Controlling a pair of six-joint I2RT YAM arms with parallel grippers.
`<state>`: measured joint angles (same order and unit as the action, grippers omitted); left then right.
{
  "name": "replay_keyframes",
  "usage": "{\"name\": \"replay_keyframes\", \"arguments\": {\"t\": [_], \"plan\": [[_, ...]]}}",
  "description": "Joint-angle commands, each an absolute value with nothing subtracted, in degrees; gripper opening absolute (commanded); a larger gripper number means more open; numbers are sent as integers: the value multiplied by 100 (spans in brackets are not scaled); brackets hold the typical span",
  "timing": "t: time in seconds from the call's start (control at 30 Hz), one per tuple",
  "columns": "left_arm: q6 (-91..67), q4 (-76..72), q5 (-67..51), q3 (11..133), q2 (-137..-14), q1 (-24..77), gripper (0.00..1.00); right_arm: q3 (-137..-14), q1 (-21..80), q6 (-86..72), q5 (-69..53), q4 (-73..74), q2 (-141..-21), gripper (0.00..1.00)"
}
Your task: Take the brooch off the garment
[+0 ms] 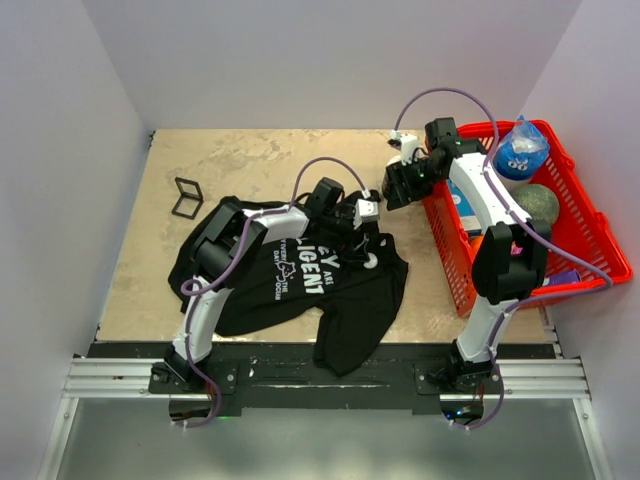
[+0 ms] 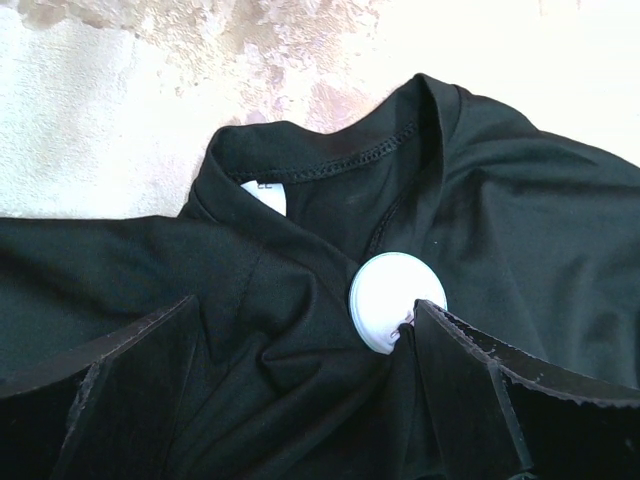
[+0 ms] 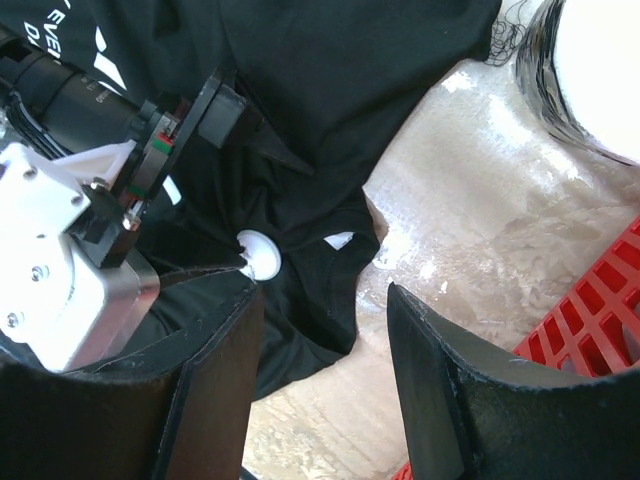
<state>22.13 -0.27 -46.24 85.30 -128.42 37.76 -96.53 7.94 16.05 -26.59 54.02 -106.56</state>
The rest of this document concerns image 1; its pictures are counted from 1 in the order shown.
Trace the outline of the black printed t-shirt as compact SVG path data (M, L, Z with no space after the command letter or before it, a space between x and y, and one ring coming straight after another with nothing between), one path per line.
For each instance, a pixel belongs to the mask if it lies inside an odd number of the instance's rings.
M214 334L234 337L297 318L317 308L314 362L344 376L375 351L402 304L409 266L394 238L378 224L368 243L378 266L334 264L310 242L270 243L260 251L256 271L226 303Z

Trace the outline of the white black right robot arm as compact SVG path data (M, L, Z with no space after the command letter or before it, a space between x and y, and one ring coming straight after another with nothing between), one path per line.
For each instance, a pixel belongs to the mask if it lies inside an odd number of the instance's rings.
M390 210L430 196L451 181L467 201L482 231L471 266L476 299L467 325L452 343L444 366L428 378L435 385L469 392L494 371L497 345L519 301L543 283L548 258L544 241L551 227L523 210L501 184L483 145L462 138L452 118L425 127L426 141L392 131L398 155L387 164L382 184Z

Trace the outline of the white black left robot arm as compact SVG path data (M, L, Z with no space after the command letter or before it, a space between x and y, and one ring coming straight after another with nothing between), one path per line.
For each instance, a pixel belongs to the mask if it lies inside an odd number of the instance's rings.
M377 191L360 187L346 194L327 177L311 193L288 202L223 198L187 237L169 275L185 314L164 356L173 382L185 392L205 385L215 328L231 295L255 273L264 246L301 240L338 266L348 261L375 266L366 245L379 219L379 203Z

